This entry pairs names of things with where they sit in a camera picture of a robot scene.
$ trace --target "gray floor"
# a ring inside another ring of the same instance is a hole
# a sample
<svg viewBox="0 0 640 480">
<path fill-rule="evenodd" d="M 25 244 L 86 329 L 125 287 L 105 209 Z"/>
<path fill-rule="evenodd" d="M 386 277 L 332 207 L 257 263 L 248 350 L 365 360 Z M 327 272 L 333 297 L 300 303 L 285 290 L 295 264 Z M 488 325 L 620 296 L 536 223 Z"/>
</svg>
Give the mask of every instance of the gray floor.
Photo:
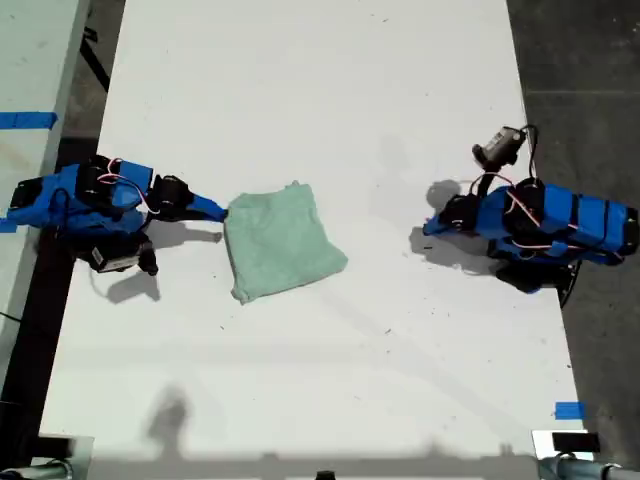
<svg viewBox="0 0 640 480">
<path fill-rule="evenodd" d="M 529 120 L 541 128 L 541 177 L 640 207 L 640 2 L 508 0 Z M 124 0 L 93 0 L 88 26 L 110 71 Z M 65 136 L 97 138 L 105 94 L 79 61 Z M 587 425 L 603 458 L 640 469 L 640 255 L 584 265 L 564 321 Z"/>
</svg>

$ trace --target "green towel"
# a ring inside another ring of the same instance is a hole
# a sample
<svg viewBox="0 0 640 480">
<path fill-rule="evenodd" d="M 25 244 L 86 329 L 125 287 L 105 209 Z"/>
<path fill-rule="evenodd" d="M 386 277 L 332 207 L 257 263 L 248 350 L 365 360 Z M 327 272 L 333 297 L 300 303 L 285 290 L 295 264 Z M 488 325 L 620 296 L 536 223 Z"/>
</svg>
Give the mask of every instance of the green towel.
<svg viewBox="0 0 640 480">
<path fill-rule="evenodd" d="M 345 254 L 327 239 L 309 185 L 243 193 L 229 205 L 224 230 L 235 274 L 231 293 L 242 304 L 321 280 L 347 265 Z"/>
</svg>

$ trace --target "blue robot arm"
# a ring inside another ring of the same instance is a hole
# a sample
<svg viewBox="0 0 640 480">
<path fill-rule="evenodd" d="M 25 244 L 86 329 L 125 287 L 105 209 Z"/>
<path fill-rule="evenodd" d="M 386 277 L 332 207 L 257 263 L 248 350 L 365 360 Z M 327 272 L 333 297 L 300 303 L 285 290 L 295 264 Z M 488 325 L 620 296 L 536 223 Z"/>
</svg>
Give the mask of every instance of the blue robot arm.
<svg viewBox="0 0 640 480">
<path fill-rule="evenodd" d="M 155 275 L 153 246 L 144 233 L 152 220 L 224 222 L 227 211 L 177 177 L 152 179 L 151 168 L 96 155 L 85 164 L 20 182 L 0 231 L 11 224 L 54 227 L 78 258 L 99 272 L 137 263 Z M 138 210 L 143 203 L 146 215 Z"/>
<path fill-rule="evenodd" d="M 636 251 L 638 212 L 545 185 L 533 175 L 488 193 L 500 169 L 515 163 L 525 136 L 524 128 L 504 127 L 486 147 L 476 145 L 473 153 L 485 172 L 478 191 L 452 197 L 423 233 L 480 235 L 489 240 L 487 255 L 506 261 L 496 271 L 501 280 L 529 293 L 546 285 L 567 292 L 579 262 L 617 265 Z"/>
</svg>

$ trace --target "blue tape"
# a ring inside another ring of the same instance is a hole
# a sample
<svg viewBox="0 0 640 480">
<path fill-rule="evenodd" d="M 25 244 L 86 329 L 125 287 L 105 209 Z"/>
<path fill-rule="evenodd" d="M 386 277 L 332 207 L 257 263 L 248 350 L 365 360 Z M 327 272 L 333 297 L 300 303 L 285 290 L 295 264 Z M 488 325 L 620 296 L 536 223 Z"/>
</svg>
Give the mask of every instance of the blue tape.
<svg viewBox="0 0 640 480">
<path fill-rule="evenodd" d="M 6 218 L 0 218 L 0 233 L 16 233 L 18 225 Z"/>
<path fill-rule="evenodd" d="M 583 420 L 584 404 L 581 402 L 556 402 L 556 420 Z"/>
<path fill-rule="evenodd" d="M 58 120 L 55 112 L 0 112 L 0 130 L 36 129 L 51 130 Z"/>
</svg>

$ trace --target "white surface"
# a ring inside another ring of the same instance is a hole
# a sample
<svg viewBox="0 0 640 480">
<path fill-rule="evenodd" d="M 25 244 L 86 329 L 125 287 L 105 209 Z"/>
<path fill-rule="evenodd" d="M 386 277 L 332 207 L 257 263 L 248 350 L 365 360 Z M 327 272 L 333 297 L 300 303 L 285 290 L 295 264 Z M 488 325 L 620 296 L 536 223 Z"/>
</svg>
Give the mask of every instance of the white surface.
<svg viewBox="0 0 640 480">
<path fill-rule="evenodd" d="M 88 0 L 0 1 L 0 112 L 56 112 L 49 130 L 0 130 L 0 217 L 18 182 L 53 172 Z M 22 317 L 38 232 L 0 234 L 0 310 Z M 0 385 L 17 325 L 0 317 Z"/>
<path fill-rule="evenodd" d="M 219 225 L 154 226 L 188 238 L 158 251 L 157 301 L 144 274 L 78 263 L 42 431 L 95 437 L 92 479 L 312 478 L 329 459 L 343 477 L 536 478 L 531 458 L 472 459 L 581 427 L 553 418 L 576 399 L 555 292 L 408 239 L 429 187 L 473 179 L 471 145 L 524 123 L 504 2 L 128 0 L 119 42 L 102 154 L 222 204 L 308 182 L 350 261 L 245 307 L 225 246 L 197 234 Z M 167 401 L 180 428 L 159 426 Z"/>
</svg>

